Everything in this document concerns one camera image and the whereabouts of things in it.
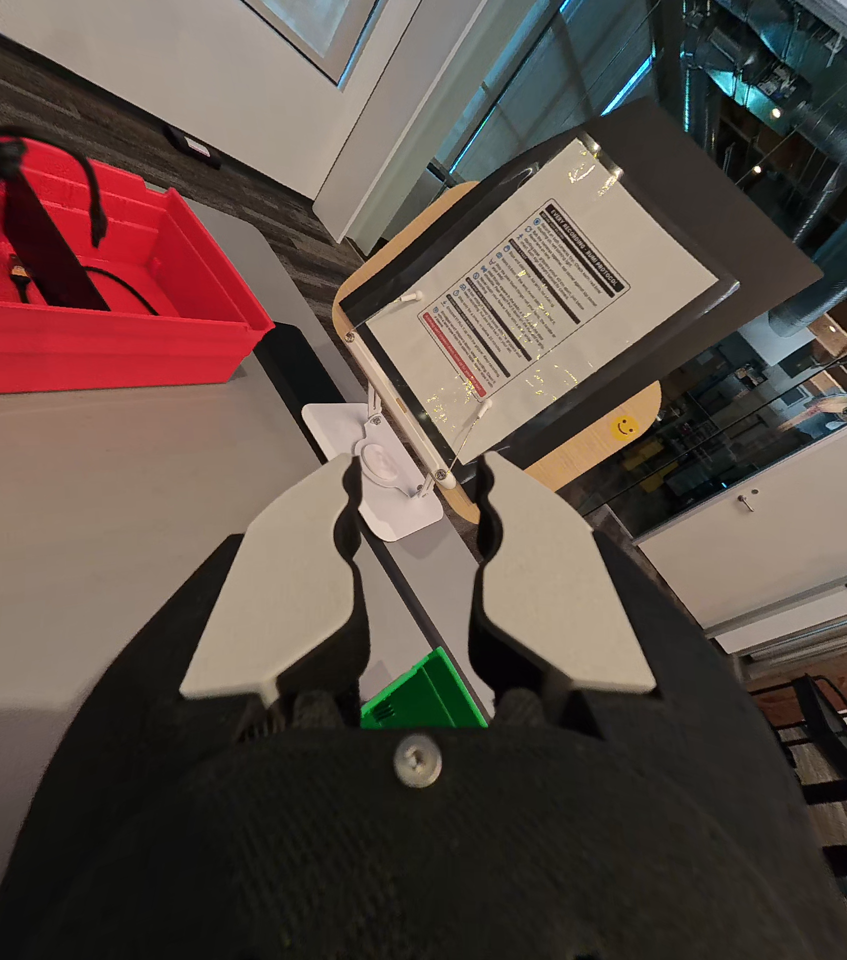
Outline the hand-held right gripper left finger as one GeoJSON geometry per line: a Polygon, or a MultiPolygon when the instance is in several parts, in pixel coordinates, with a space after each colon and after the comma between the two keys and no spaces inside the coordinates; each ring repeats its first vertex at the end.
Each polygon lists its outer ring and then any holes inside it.
{"type": "Polygon", "coordinates": [[[179,687],[188,701],[251,694],[271,707],[353,692],[369,665],[356,555],[362,472],[342,454],[250,522],[179,687]]]}

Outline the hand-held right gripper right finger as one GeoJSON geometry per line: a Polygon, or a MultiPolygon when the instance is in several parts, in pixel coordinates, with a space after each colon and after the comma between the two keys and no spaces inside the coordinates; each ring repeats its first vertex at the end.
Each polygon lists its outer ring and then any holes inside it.
{"type": "Polygon", "coordinates": [[[645,695],[657,681],[587,522],[501,454],[477,463],[467,655],[501,703],[578,691],[645,695]]]}

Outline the green plastic bin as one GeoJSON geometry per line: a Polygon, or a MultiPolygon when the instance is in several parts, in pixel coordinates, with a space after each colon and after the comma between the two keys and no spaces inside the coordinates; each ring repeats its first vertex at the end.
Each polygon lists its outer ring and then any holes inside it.
{"type": "Polygon", "coordinates": [[[362,706],[360,727],[485,729],[488,721],[453,660],[439,647],[362,706]]]}

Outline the red plastic bin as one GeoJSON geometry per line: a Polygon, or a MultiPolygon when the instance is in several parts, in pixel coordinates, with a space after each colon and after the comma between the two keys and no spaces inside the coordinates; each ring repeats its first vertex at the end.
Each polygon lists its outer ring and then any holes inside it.
{"type": "Polygon", "coordinates": [[[97,160],[107,233],[91,242],[78,162],[31,142],[22,174],[109,306],[46,304],[7,241],[0,185],[0,394],[227,381],[275,324],[180,194],[97,160]]]}

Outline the dark usb hub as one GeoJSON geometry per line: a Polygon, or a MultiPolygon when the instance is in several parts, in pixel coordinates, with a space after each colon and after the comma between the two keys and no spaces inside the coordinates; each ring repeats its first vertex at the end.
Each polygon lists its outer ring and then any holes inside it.
{"type": "Polygon", "coordinates": [[[5,181],[2,230],[47,306],[110,311],[22,173],[5,181]]]}

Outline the printed instruction sheet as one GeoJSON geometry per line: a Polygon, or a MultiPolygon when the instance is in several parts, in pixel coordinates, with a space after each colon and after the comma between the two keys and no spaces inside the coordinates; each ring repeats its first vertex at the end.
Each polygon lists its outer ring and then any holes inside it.
{"type": "Polygon", "coordinates": [[[585,132],[499,174],[344,307],[446,470],[581,402],[739,287],[585,132]]]}

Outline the black metal chair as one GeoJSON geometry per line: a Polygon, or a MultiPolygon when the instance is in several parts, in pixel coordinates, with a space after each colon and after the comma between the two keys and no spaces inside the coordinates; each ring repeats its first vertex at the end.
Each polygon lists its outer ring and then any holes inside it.
{"type": "MultiPolygon", "coordinates": [[[[777,742],[795,764],[794,750],[815,748],[836,779],[801,786],[811,807],[847,804],[847,697],[829,678],[804,674],[750,690],[768,719],[777,742]]],[[[825,846],[827,866],[847,882],[847,844],[825,846]]]]}

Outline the instruction sheet on white stand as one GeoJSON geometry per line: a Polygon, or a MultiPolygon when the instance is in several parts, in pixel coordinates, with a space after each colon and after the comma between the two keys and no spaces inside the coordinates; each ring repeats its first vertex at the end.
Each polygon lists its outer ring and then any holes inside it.
{"type": "Polygon", "coordinates": [[[372,307],[391,304],[423,275],[424,267],[434,266],[438,255],[451,251],[451,240],[462,240],[502,205],[528,180],[534,164],[543,167],[574,138],[585,135],[602,155],[621,166],[621,185],[646,210],[663,226],[675,229],[706,265],[725,269],[738,287],[702,318],[691,318],[690,307],[681,309],[660,332],[611,361],[609,372],[598,373],[594,386],[573,388],[494,446],[522,468],[822,277],[811,258],[721,172],[670,114],[644,98],[542,141],[454,198],[451,191],[445,192],[441,199],[449,200],[449,207],[437,212],[435,201],[425,210],[436,218],[409,241],[407,251],[396,252],[378,267],[366,262],[369,277],[360,280],[353,274],[355,287],[351,292],[340,288],[334,306],[353,327],[368,320],[372,307]]]}

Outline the black floor outlet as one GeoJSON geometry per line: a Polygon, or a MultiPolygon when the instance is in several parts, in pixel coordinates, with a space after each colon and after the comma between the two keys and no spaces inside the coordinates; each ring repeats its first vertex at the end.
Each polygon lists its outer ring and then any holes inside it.
{"type": "Polygon", "coordinates": [[[190,136],[177,126],[172,126],[167,123],[162,125],[162,132],[168,143],[177,152],[215,171],[219,171],[222,168],[222,155],[210,145],[190,136]]]}

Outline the silver ventilation duct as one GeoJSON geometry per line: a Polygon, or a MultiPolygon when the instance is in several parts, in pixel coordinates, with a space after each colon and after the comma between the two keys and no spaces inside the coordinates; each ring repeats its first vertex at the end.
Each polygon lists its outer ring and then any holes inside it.
{"type": "MultiPolygon", "coordinates": [[[[777,136],[796,139],[828,169],[809,194],[792,241],[812,238],[847,187],[847,41],[798,2],[681,2],[682,124],[716,154],[716,93],[777,136]]],[[[847,299],[847,218],[816,247],[821,276],[771,309],[769,328],[790,337],[847,299]]]]}

